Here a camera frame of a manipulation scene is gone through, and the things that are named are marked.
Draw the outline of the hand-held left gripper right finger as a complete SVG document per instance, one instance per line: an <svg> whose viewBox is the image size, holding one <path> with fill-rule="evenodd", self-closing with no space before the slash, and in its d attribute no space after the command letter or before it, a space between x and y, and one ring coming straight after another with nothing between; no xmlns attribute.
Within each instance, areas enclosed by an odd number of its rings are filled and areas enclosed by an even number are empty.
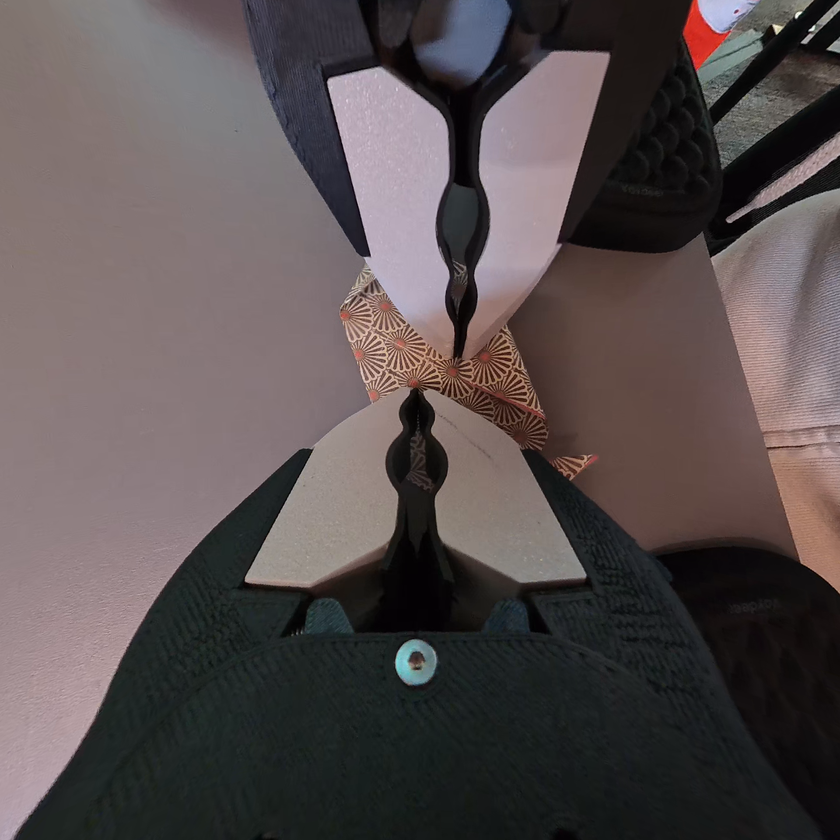
<svg viewBox="0 0 840 840"><path fill-rule="evenodd" d="M437 533L462 560L512 585L577 585L586 572L520 447L484 417L427 391L447 460Z"/></svg>

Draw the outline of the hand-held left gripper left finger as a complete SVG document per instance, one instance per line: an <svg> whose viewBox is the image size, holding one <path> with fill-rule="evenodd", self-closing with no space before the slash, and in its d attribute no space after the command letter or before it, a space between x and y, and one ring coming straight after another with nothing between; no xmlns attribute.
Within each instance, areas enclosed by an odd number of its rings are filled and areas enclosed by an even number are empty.
<svg viewBox="0 0 840 840"><path fill-rule="evenodd" d="M398 495L385 459L403 433L399 389L345 419L312 449L246 575L248 585L320 589L382 558Z"/></svg>

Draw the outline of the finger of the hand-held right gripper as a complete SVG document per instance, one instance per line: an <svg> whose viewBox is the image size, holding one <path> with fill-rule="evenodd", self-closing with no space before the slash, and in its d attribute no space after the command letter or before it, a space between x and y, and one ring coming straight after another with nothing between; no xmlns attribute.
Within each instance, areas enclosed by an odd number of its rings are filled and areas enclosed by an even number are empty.
<svg viewBox="0 0 840 840"><path fill-rule="evenodd" d="M383 66L334 76L328 91L367 266L423 340L452 353L453 267L438 222L453 182L448 111L428 87Z"/></svg>
<svg viewBox="0 0 840 840"><path fill-rule="evenodd" d="M609 61L605 51L551 51L482 120L478 177L489 221L473 273L477 303L467 359L518 310L560 249Z"/></svg>

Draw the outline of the brown fan-patterned origami paper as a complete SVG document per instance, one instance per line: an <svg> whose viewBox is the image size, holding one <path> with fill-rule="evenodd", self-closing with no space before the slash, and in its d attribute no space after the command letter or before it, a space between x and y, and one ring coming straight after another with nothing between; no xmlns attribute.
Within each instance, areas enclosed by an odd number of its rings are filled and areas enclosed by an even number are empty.
<svg viewBox="0 0 840 840"><path fill-rule="evenodd" d="M473 359L448 358L408 324L368 265L339 315L372 403L401 388L437 392L491 422L520 449L543 451L547 419L507 325Z"/></svg>

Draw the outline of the orange traffic cone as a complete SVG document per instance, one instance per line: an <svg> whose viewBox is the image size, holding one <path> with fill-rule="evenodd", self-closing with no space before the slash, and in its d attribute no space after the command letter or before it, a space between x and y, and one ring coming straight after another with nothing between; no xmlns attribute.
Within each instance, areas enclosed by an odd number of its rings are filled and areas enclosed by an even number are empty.
<svg viewBox="0 0 840 840"><path fill-rule="evenodd" d="M683 36L696 70L728 37L736 23L757 4L758 1L691 2Z"/></svg>

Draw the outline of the person's white shirt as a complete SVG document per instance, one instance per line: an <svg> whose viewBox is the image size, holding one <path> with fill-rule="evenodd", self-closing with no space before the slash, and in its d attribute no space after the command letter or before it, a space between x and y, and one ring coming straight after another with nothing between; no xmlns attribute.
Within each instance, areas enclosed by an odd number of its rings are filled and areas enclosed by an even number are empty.
<svg viewBox="0 0 840 840"><path fill-rule="evenodd" d="M767 448L839 441L839 191L764 219L712 259Z"/></svg>

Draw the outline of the black stand legs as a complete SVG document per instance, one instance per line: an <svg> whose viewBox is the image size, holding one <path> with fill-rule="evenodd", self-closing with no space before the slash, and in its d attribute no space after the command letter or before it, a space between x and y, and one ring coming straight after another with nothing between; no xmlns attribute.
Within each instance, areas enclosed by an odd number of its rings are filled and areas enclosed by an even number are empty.
<svg viewBox="0 0 840 840"><path fill-rule="evenodd" d="M813 1L798 16L793 17L779 34L770 38L761 51L748 63L740 76L709 108L710 120L717 125L743 100L752 89L774 71L784 59L803 45L813 28L814 36L808 42L811 52L826 52L838 41L839 13L822 27L817 25L838 2Z"/></svg>

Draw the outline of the person's white pants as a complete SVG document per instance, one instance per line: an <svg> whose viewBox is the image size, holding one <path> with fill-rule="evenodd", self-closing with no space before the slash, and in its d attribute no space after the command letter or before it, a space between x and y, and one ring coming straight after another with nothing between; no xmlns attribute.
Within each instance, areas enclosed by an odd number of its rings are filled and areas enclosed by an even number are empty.
<svg viewBox="0 0 840 840"><path fill-rule="evenodd" d="M839 428L763 435L801 561L839 589Z"/></svg>

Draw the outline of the black office chair frame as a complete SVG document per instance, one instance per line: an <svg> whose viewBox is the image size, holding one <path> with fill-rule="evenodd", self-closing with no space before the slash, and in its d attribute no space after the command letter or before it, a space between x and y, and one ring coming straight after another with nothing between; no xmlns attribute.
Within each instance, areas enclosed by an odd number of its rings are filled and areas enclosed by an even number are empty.
<svg viewBox="0 0 840 840"><path fill-rule="evenodd" d="M723 189L705 238L710 256L764 219L839 187L839 160L802 169L824 143L838 139L839 88L787 119L723 171Z"/></svg>

